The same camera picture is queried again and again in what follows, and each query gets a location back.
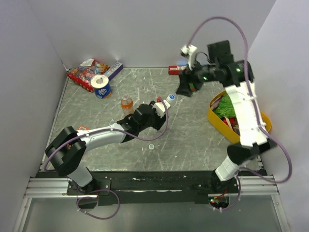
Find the blue bottle cap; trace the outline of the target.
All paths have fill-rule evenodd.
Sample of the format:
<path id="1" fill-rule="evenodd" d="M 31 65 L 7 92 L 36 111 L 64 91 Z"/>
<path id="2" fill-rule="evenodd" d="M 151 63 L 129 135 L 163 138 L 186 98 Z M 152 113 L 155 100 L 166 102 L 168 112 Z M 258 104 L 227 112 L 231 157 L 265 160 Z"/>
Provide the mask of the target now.
<path id="1" fill-rule="evenodd" d="M 167 96 L 167 98 L 166 98 L 166 100 L 167 100 L 168 102 L 173 102 L 173 101 L 175 101 L 175 99 L 176 99 L 176 97 L 175 97 L 175 95 L 173 95 L 173 94 L 169 94 L 169 95 Z"/>

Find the clear plastic bottle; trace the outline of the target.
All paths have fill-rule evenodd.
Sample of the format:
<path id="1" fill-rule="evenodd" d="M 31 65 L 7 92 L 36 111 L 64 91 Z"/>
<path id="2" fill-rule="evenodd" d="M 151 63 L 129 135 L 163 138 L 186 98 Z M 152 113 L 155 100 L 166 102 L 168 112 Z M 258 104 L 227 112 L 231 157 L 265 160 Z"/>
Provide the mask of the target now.
<path id="1" fill-rule="evenodd" d="M 168 101 L 165 99 L 165 100 L 164 100 L 164 104 L 165 104 L 165 106 L 166 106 L 167 110 L 169 110 L 170 108 L 172 108 L 172 107 L 174 107 L 174 106 L 175 106 L 175 104 L 176 104 L 176 100 L 175 100 L 175 101 L 173 101 L 173 102 L 168 102 Z"/>

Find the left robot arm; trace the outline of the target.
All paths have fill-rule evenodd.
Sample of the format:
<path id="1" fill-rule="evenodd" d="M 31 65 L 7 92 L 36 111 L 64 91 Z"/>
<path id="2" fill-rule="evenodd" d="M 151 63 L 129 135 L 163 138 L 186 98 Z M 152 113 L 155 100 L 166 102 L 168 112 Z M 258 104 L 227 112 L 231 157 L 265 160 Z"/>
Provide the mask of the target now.
<path id="1" fill-rule="evenodd" d="M 167 100 L 158 98 L 149 104 L 141 104 L 133 113 L 103 128 L 75 130 L 65 127 L 45 150 L 47 163 L 51 163 L 57 174 L 74 181 L 84 194 L 92 193 L 96 183 L 91 172 L 80 164 L 83 155 L 98 147 L 121 144 L 132 139 L 143 140 L 139 133 L 147 128 L 160 130 L 168 124 Z"/>

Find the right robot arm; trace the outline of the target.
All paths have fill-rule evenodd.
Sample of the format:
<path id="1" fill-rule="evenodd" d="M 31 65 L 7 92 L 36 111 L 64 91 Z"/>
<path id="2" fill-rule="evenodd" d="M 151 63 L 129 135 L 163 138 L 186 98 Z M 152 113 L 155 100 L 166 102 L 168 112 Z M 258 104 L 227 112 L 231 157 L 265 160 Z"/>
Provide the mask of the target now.
<path id="1" fill-rule="evenodd" d="M 209 63 L 197 60 L 197 47 L 184 45 L 181 55 L 188 59 L 187 67 L 180 71 L 180 84 L 176 94 L 190 97 L 205 82 L 219 82 L 225 88 L 233 105 L 239 126 L 240 141 L 229 145 L 227 156 L 211 175 L 211 187 L 223 192 L 238 169 L 256 156 L 276 146 L 266 135 L 266 125 L 256 103 L 254 76 L 251 66 L 244 60 L 235 61 L 228 40 L 208 45 Z"/>

